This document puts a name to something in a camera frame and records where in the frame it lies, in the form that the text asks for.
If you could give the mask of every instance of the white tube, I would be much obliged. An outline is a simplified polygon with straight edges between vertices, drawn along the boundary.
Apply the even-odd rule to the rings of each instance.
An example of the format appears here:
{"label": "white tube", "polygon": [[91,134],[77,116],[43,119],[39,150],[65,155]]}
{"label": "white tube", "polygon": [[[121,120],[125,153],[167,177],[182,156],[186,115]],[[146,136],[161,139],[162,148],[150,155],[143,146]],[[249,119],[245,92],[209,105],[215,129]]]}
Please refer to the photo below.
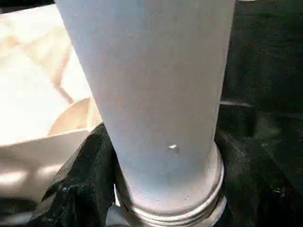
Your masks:
{"label": "white tube", "polygon": [[234,0],[57,5],[117,152],[125,205],[157,223],[184,222],[213,204]]}

